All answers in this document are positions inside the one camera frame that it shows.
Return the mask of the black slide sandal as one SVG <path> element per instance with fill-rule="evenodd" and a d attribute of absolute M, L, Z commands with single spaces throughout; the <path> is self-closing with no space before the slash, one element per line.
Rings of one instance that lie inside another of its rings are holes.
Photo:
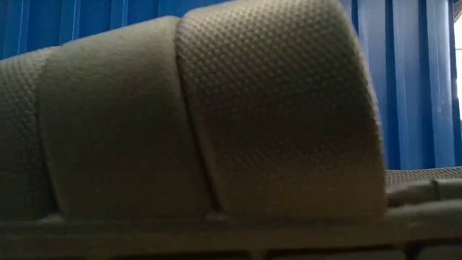
<path fill-rule="evenodd" d="M 337 0 L 0 61 L 0 260 L 462 260 L 462 167 L 389 170 Z"/>

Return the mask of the blue plastic bin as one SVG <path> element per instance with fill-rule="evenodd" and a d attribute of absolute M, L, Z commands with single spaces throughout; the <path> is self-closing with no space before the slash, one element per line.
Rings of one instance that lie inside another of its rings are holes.
<path fill-rule="evenodd" d="M 0 0 L 0 59 L 227 0 Z M 462 165 L 462 0 L 339 0 L 362 41 L 392 169 Z"/>

